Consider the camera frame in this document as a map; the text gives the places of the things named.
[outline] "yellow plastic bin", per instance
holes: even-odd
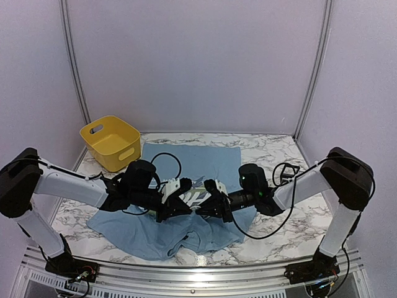
[[[108,171],[117,172],[141,156],[140,133],[116,116],[105,116],[80,130],[91,155]]]

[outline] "light blue cloth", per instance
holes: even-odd
[[[160,152],[176,155],[182,163],[181,177],[192,179],[194,186],[206,179],[219,179],[228,192],[239,189],[239,148],[145,144],[143,159],[151,160]],[[154,164],[162,180],[171,179],[178,172],[178,165],[170,156],[159,156]],[[141,209],[130,206],[128,211],[140,213]],[[246,231],[254,220],[256,210],[250,207],[233,214],[239,226]],[[223,223],[222,219],[216,218],[204,219],[195,213],[157,223],[149,214],[134,216],[122,211],[100,210],[87,225],[119,249],[146,260],[166,260],[174,256],[181,246],[205,253],[244,239],[233,223]]]

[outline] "white wall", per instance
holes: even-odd
[[[397,290],[397,5],[337,0],[315,98],[300,142],[311,162],[340,146],[367,162],[377,192],[350,247],[376,297]],[[335,197],[327,198],[335,208]]]
[[[84,125],[71,80],[58,1],[0,2],[0,167],[26,147],[72,167]],[[36,197],[48,217],[53,198]],[[0,297],[9,297],[27,239],[0,214]]]
[[[93,119],[141,131],[292,134],[325,1],[70,1]]]

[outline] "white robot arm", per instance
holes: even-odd
[[[296,181],[275,188],[268,187],[263,169],[254,164],[240,167],[239,175],[242,190],[230,194],[219,181],[205,181],[211,196],[199,208],[195,206],[195,212],[231,222],[233,211],[254,205],[258,212],[276,216],[319,192],[333,189],[340,205],[313,261],[293,264],[287,268],[286,277],[291,283],[297,283],[317,279],[320,274],[325,277],[332,275],[332,271],[339,272],[335,256],[372,196],[374,180],[368,165],[334,148],[321,166],[296,174],[292,179]],[[149,188],[152,179],[158,183],[156,189]],[[0,171],[0,213],[14,219],[41,246],[49,257],[47,271],[73,277],[85,266],[97,271],[97,264],[73,258],[66,240],[35,209],[33,193],[64,197],[109,212],[133,204],[156,211],[158,222],[192,212],[181,199],[181,194],[191,189],[191,180],[173,179],[161,191],[159,186],[156,168],[147,161],[134,161],[124,174],[114,179],[99,175],[86,177],[55,166],[40,158],[35,149],[27,148]],[[291,274],[293,272],[311,274]]]

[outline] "marble table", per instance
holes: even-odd
[[[303,169],[307,168],[292,137],[286,135],[148,133],[141,136],[141,143],[144,142],[240,147],[242,162],[256,163],[263,167],[270,185],[272,185],[272,170],[280,162],[289,161]],[[107,177],[115,175],[108,173],[89,153],[86,153],[78,172],[93,175],[100,171]],[[146,261],[119,250],[101,234],[88,228],[86,222],[96,212],[96,208],[79,202],[64,199],[61,203],[53,227],[65,236],[74,255],[119,263],[164,266],[253,264],[312,255],[332,219],[324,198],[318,194],[298,203],[284,228],[268,239],[252,240],[246,237],[243,243],[234,243],[223,250],[202,255],[182,247],[177,255],[169,260]],[[283,222],[287,213],[284,212],[276,217],[257,214],[249,233],[257,237],[267,235]]]

